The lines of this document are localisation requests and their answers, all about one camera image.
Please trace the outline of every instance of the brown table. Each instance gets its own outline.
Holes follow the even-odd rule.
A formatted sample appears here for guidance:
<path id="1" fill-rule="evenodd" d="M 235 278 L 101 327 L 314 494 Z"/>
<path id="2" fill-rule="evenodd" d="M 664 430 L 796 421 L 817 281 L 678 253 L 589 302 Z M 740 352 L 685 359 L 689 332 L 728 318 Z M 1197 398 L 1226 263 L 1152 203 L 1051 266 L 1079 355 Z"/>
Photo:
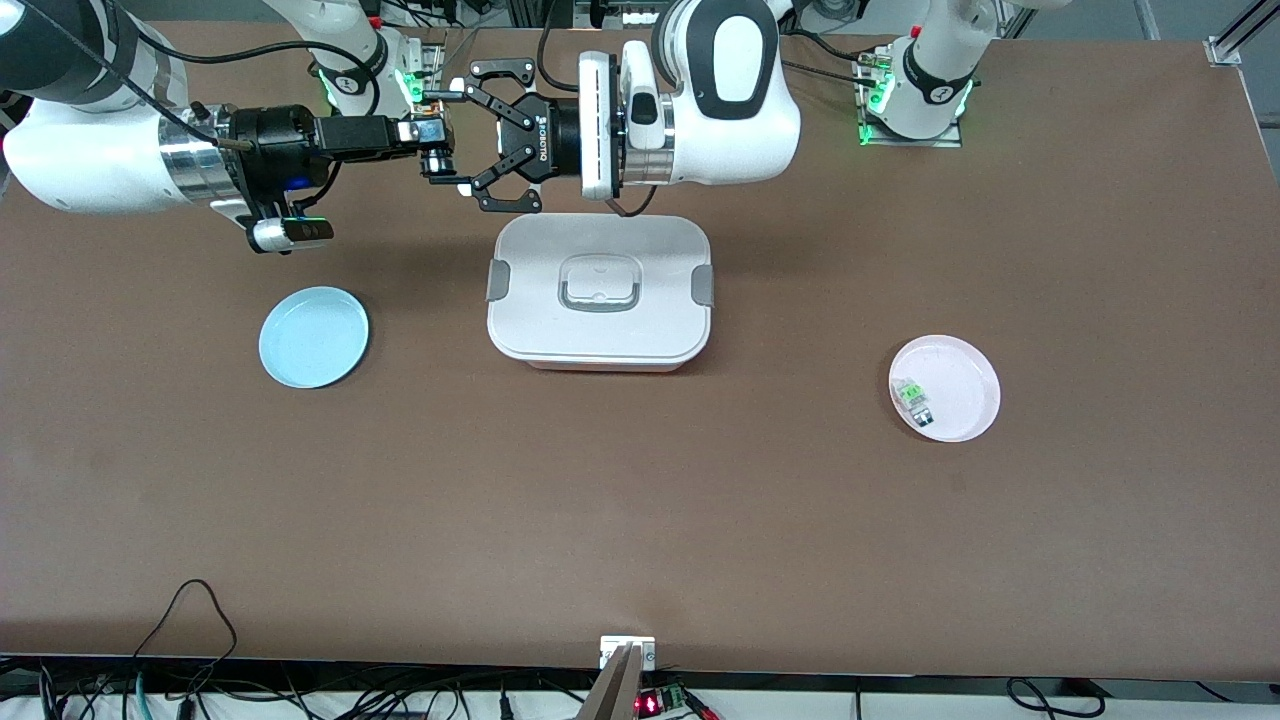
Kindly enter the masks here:
<path id="1" fill-rule="evenodd" d="M 556 33 L 556 73 L 625 37 Z M 316 101 L 305 63 L 191 68 L 193 97 Z M 634 632 L 701 670 L 1280 676 L 1280 191 L 1236 72 L 1194 44 L 1000 42 L 965 147 L 932 151 L 860 147 L 849 88 L 788 74 L 782 177 L 650 210 L 700 224 L 717 270 L 710 343 L 671 375 L 502 356 L 484 283 L 509 218 L 413 161 L 347 168 L 339 240 L 291 258 L 205 209 L 74 217 L 12 190 L 0 650 L 128 652 L 204 577 L 244 656 L 589 666 Z M 456 128 L 463 169 L 492 161 L 490 119 Z M 358 295 L 374 337 L 301 392 L 256 338 L 312 284 Z M 963 446 L 883 391 L 940 332 L 1001 374 Z M 223 648 L 206 601 L 179 615 L 152 650 Z"/>

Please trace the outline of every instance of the white plate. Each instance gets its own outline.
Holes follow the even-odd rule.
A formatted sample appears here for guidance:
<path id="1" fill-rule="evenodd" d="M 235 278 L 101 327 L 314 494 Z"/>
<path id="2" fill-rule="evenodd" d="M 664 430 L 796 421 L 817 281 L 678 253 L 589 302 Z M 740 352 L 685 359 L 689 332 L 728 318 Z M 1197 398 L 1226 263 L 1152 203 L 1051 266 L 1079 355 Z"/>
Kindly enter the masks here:
<path id="1" fill-rule="evenodd" d="M 335 383 L 369 346 L 369 315 L 349 292 L 308 287 L 285 297 L 262 323 L 257 354 L 280 384 L 315 388 Z"/>
<path id="2" fill-rule="evenodd" d="M 940 442 L 965 442 L 996 421 L 1000 413 L 1000 378 L 987 357 L 968 342 L 945 334 L 918 337 L 906 343 L 888 369 L 888 392 L 893 380 L 913 379 L 928 397 L 933 421 L 916 425 L 901 405 L 893 402 L 902 421 L 922 436 Z"/>

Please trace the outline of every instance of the container lid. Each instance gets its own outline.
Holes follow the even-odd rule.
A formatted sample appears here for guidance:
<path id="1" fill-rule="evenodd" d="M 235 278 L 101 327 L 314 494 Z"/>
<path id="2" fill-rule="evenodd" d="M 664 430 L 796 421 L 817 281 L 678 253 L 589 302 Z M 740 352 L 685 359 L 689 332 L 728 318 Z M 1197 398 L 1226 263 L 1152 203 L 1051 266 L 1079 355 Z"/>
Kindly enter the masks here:
<path id="1" fill-rule="evenodd" d="M 489 337 L 530 363 L 678 365 L 712 300 L 710 243 L 684 218 L 524 215 L 498 236 Z"/>
<path id="2" fill-rule="evenodd" d="M 262 323 L 257 354 L 280 384 L 315 388 L 349 373 L 369 346 L 369 316 L 349 292 L 308 287 L 285 297 Z"/>
<path id="3" fill-rule="evenodd" d="M 888 392 L 902 420 L 940 442 L 965 442 L 996 421 L 1000 378 L 968 342 L 943 334 L 913 340 L 893 357 Z"/>

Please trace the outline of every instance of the light blue plate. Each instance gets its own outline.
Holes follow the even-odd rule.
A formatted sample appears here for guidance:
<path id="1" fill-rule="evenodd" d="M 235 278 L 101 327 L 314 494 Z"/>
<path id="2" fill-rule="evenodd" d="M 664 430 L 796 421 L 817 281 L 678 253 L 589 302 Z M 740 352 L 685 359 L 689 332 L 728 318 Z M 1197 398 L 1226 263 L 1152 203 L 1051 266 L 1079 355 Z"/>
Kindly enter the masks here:
<path id="1" fill-rule="evenodd" d="M 369 347 L 369 315 L 349 292 L 308 287 L 271 310 L 257 337 L 262 366 L 280 384 L 333 384 L 360 363 Z"/>

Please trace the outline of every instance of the gray floor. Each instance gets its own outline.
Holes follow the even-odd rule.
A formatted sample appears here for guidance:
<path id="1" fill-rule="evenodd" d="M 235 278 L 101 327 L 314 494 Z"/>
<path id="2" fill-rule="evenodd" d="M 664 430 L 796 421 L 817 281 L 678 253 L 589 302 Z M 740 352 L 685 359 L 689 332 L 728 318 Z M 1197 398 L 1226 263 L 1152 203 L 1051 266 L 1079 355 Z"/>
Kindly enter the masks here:
<path id="1" fill-rule="evenodd" d="M 1221 31 L 1253 0 L 1149 0 L 1164 40 L 1203 40 Z M 271 22 L 278 15 L 261 0 L 125 0 L 142 19 L 237 19 Z M 905 31 L 923 15 L 928 0 L 873 0 L 867 18 L 840 32 Z M 809 12 L 805 26 L 827 31 L 838 23 Z M 1029 38 L 1142 40 L 1133 0 L 1075 0 L 1057 12 L 1043 12 L 1027 32 Z M 1280 22 L 1256 37 L 1244 50 L 1244 77 L 1258 114 L 1280 113 Z M 1082 72 L 1087 72 L 1087 64 Z M 1263 131 L 1271 163 L 1280 177 L 1280 129 Z"/>

